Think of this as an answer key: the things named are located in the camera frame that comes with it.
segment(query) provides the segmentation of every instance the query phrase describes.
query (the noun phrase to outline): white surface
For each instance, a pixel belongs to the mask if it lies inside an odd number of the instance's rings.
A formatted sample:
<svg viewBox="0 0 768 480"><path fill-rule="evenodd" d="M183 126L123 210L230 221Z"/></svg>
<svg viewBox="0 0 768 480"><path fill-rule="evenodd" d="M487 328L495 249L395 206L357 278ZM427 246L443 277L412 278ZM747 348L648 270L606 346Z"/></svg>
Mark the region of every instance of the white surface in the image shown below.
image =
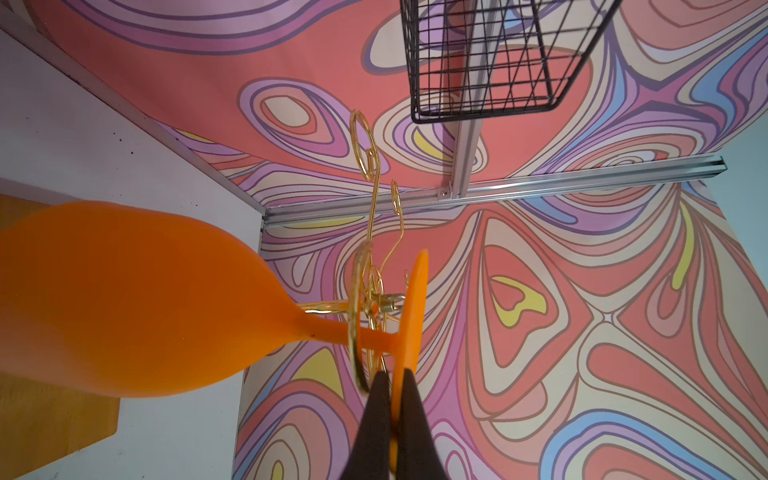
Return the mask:
<svg viewBox="0 0 768 480"><path fill-rule="evenodd" d="M768 114L720 152L728 170L705 180L757 274L768 285Z"/></svg>
<svg viewBox="0 0 768 480"><path fill-rule="evenodd" d="M0 105L0 187L187 215L258 248L257 211L2 31ZM21 478L227 480L241 386L238 374L181 396L124 399L115 435Z"/></svg>

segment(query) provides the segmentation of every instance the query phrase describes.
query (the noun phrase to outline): wire mesh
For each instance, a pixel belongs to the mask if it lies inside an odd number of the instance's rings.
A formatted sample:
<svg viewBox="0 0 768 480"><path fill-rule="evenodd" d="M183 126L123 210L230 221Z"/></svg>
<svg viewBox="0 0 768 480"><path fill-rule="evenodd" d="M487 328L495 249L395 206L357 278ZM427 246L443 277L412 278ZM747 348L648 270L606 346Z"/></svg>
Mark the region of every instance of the wire mesh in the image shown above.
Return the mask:
<svg viewBox="0 0 768 480"><path fill-rule="evenodd" d="M559 105L621 0L400 0L416 123Z"/></svg>

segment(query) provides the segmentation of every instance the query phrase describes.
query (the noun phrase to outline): wooden board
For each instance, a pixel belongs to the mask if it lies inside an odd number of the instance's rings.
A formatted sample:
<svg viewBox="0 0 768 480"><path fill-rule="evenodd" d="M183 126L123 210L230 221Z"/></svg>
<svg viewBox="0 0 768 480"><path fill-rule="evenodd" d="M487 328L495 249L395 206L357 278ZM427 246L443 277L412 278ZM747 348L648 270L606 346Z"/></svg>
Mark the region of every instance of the wooden board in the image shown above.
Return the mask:
<svg viewBox="0 0 768 480"><path fill-rule="evenodd" d="M0 230L47 205L0 195ZM120 399L0 372L0 480L12 480L113 435Z"/></svg>

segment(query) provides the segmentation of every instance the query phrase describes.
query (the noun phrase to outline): black wire basket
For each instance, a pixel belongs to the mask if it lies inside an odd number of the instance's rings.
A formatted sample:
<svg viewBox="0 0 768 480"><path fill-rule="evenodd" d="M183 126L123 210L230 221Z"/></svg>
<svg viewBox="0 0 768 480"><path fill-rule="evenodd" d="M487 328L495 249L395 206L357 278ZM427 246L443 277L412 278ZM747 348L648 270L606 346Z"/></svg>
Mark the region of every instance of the black wire basket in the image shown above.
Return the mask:
<svg viewBox="0 0 768 480"><path fill-rule="evenodd" d="M400 0L417 124L556 108L621 0Z"/></svg>

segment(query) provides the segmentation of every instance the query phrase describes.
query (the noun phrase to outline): abstract printed backdrop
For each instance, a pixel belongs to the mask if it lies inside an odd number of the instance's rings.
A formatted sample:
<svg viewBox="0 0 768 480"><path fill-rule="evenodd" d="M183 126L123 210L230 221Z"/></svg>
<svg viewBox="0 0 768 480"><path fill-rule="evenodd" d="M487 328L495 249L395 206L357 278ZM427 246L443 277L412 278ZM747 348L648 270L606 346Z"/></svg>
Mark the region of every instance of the abstract printed backdrop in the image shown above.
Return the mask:
<svg viewBox="0 0 768 480"><path fill-rule="evenodd" d="M41 32L263 204L369 192L353 109L385 184L447 184L453 127L410 121L397 0L25 2ZM766 110L767 59L767 0L627 1L557 110L485 121L472 179L716 150Z"/></svg>
<svg viewBox="0 0 768 480"><path fill-rule="evenodd" d="M416 373L452 480L768 478L768 293L701 182L410 214L387 291L429 248ZM346 297L364 220L271 227L296 301ZM398 234L376 224L378 257ZM247 373L234 480L334 480L364 400L346 351Z"/></svg>

